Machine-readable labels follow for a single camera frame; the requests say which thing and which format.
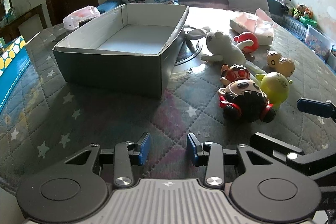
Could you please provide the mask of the blue yellow dotted box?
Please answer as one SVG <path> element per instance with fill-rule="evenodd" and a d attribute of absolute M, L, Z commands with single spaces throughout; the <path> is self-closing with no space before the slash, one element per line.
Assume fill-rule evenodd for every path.
<path fill-rule="evenodd" d="M 1 53 L 0 110 L 4 108 L 15 85 L 30 65 L 26 41 L 19 36 L 7 43 Z"/>

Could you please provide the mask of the tissue pack near door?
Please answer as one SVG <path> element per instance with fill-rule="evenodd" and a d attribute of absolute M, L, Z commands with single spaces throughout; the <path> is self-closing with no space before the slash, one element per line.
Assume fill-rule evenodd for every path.
<path fill-rule="evenodd" d="M 97 7 L 86 6 L 78 9 L 63 19 L 63 26 L 67 31 L 74 31 L 79 28 L 79 23 L 85 20 L 93 19 L 100 16 Z"/>

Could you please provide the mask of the quilted table mat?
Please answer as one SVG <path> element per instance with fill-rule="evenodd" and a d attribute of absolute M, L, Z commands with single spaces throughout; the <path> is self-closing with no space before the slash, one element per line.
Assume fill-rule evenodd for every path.
<path fill-rule="evenodd" d="M 281 26 L 274 29 L 272 49 L 295 63 L 288 99 L 270 123 L 231 126 L 222 116 L 217 90 L 217 63 L 172 75 L 158 100 L 65 82 L 52 54 L 66 32 L 61 25 L 43 30 L 27 44 L 31 60 L 1 112 L 1 188 L 15 193 L 28 175 L 72 155 L 91 143 L 116 143 L 151 136 L 146 164 L 137 177 L 201 177 L 185 158 L 186 136 L 224 147 L 246 143 L 262 132 L 311 153 L 335 148 L 335 123 L 302 113 L 301 97 L 335 100 L 335 74 L 303 42 Z"/>

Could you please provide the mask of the red round toy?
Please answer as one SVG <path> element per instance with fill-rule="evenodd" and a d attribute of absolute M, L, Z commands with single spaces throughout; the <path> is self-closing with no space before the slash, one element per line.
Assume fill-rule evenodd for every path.
<path fill-rule="evenodd" d="M 253 53 L 260 47 L 258 38 L 252 32 L 243 32 L 234 37 L 234 42 L 243 53 Z"/>

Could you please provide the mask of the grey cardboard box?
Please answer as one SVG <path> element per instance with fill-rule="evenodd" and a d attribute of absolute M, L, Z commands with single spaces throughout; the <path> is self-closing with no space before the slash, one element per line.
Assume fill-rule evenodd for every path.
<path fill-rule="evenodd" d="M 184 5 L 124 4 L 79 27 L 52 51 L 68 83 L 159 99 L 188 14 Z"/>

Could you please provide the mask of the tan peanut toy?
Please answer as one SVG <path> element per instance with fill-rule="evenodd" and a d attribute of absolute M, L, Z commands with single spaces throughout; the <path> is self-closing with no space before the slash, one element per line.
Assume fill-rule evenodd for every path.
<path fill-rule="evenodd" d="M 295 64 L 289 57 L 283 57 L 280 52 L 268 51 L 266 56 L 267 64 L 276 72 L 285 77 L 290 77 L 295 71 Z"/>

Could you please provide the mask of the white plush rabbit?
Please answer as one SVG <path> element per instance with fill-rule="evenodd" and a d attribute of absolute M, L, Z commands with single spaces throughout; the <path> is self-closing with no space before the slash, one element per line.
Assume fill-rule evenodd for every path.
<path fill-rule="evenodd" d="M 232 39 L 220 31 L 196 28 L 187 34 L 191 40 L 206 38 L 206 46 L 212 55 L 202 55 L 203 61 L 223 61 L 229 67 L 237 64 L 244 65 L 256 74 L 266 74 L 264 70 L 248 61 L 240 48 L 232 42 Z"/>

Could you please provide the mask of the green apple toy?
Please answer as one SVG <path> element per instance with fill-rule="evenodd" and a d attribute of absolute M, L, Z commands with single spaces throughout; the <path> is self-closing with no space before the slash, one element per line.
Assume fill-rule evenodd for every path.
<path fill-rule="evenodd" d="M 266 94 L 269 103 L 275 109 L 279 109 L 280 105 L 288 98 L 289 87 L 293 81 L 278 72 L 256 74 L 255 77 L 260 82 L 260 88 Z"/>

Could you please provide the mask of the blue sofa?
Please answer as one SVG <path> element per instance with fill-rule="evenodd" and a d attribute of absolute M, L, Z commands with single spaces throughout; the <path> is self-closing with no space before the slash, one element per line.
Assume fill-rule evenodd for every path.
<path fill-rule="evenodd" d="M 181 5 L 222 10 L 235 10 L 254 13 L 261 8 L 273 21 L 287 29 L 298 40 L 305 43 L 329 67 L 335 69 L 335 41 L 317 27 L 312 26 L 307 18 L 295 19 L 289 7 L 290 0 L 177 0 Z"/>

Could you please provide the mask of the plush toys on sofa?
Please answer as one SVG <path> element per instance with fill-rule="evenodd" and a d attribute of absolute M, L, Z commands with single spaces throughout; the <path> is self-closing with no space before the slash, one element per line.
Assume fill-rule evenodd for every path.
<path fill-rule="evenodd" d="M 293 6 L 291 0 L 281 0 L 285 12 L 293 17 L 295 20 L 300 21 L 304 26 L 317 26 L 317 22 L 313 19 L 313 12 L 305 4 L 298 4 Z"/>

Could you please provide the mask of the clear storage box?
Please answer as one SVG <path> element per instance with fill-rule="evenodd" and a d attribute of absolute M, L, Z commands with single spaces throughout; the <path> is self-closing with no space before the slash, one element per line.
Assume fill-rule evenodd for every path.
<path fill-rule="evenodd" d="M 315 27 L 308 25 L 305 44 L 321 58 L 327 60 L 335 41 Z"/>

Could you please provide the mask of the small red figurine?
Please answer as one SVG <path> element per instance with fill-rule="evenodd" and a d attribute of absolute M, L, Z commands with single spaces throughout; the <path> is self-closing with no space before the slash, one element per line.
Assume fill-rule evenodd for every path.
<path fill-rule="evenodd" d="M 220 82 L 223 86 L 227 86 L 230 83 L 237 80 L 250 80 L 251 75 L 246 67 L 243 65 L 234 64 L 232 66 L 228 66 L 224 64 L 221 67 L 221 78 Z"/>

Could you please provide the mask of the wooden cabinet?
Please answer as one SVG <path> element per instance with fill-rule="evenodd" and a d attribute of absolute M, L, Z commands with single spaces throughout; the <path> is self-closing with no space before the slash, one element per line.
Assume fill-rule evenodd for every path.
<path fill-rule="evenodd" d="M 43 29 L 46 29 L 47 23 L 43 13 L 42 4 L 40 4 L 30 9 L 29 11 L 23 13 L 22 15 L 18 16 L 9 24 L 1 28 L 0 31 L 1 38 L 4 38 L 5 43 L 9 43 L 18 36 L 21 36 L 21 33 L 19 32 L 19 26 L 36 15 L 39 16 Z"/>

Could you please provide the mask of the tissue pack near window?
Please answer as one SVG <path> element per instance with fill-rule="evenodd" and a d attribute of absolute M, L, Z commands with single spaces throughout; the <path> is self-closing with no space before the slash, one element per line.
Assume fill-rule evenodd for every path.
<path fill-rule="evenodd" d="M 254 14 L 239 12 L 230 20 L 230 27 L 238 34 L 252 32 L 261 46 L 270 46 L 274 39 L 277 24 L 260 8 Z"/>

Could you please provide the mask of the round lazy susan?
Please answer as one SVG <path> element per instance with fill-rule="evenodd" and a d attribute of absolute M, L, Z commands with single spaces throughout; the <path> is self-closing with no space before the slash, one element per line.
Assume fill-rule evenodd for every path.
<path fill-rule="evenodd" d="M 187 63 L 193 58 L 197 57 L 197 55 L 201 52 L 203 48 L 201 42 L 198 39 L 191 40 L 187 38 L 187 34 L 192 30 L 194 30 L 194 28 L 188 25 L 185 25 L 183 28 L 183 33 L 185 34 L 185 37 L 183 39 L 181 50 L 175 62 L 175 67 Z"/>

